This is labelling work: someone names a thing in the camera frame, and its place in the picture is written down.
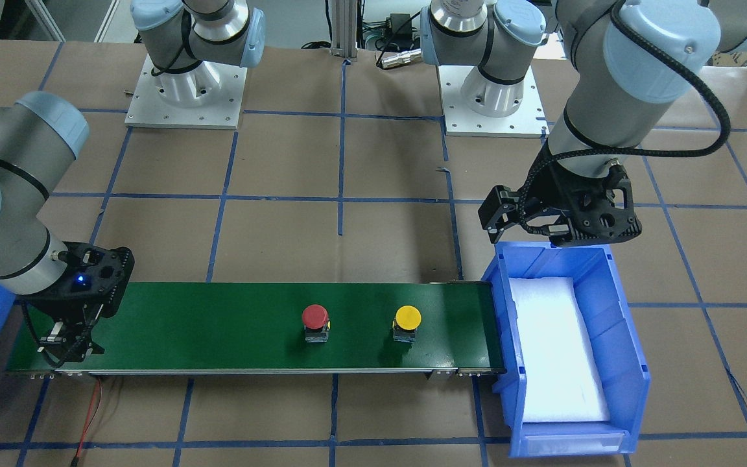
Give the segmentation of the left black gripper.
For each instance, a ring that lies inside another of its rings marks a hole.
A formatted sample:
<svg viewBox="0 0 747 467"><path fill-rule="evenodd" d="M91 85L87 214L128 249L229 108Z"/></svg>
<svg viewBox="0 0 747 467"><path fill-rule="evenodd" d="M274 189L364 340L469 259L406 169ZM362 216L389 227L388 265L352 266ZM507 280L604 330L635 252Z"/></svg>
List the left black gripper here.
<svg viewBox="0 0 747 467"><path fill-rule="evenodd" d="M554 224L534 226L536 235L548 237L556 247L570 241L626 241L626 169L620 163L604 178L577 175L555 162L536 175L527 194L527 221L558 215ZM498 243L508 230L521 226L522 189L496 184L479 207L480 225L489 242Z"/></svg>

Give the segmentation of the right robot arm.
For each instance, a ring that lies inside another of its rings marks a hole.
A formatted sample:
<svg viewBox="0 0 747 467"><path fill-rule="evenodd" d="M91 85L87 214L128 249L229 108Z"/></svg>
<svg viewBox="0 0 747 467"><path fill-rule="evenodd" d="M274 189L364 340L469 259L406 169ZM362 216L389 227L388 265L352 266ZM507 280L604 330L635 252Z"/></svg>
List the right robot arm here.
<svg viewBox="0 0 747 467"><path fill-rule="evenodd" d="M134 1L130 13L147 66L126 123L235 128L246 71L266 45L264 12L246 1ZM0 286L23 300L53 368L104 353L94 327L116 314L134 268L129 248L62 241L38 218L88 136L80 110L57 95L32 91L0 106Z"/></svg>

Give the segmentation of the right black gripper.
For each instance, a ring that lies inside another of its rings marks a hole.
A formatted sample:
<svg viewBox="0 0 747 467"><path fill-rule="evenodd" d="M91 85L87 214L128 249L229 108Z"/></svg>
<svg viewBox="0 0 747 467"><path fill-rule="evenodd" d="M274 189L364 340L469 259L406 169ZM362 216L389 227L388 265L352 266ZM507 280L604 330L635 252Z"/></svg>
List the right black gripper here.
<svg viewBox="0 0 747 467"><path fill-rule="evenodd" d="M62 262L65 270L56 283L27 296L28 304L54 320L38 342L47 364L82 363L91 353L104 354L92 332L101 317L115 316L136 260L128 247L66 243Z"/></svg>

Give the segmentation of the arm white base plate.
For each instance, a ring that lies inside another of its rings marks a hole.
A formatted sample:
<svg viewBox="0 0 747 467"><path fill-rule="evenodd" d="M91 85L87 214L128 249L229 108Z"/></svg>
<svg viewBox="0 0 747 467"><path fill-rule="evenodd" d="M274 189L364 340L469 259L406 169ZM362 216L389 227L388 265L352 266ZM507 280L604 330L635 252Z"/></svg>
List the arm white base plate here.
<svg viewBox="0 0 747 467"><path fill-rule="evenodd" d="M184 74L154 76L145 58L124 123L163 129L237 130L247 68L202 62Z"/></svg>
<svg viewBox="0 0 747 467"><path fill-rule="evenodd" d="M490 82L475 66L438 66L445 131L451 136L540 138L548 124L533 71L513 85Z"/></svg>

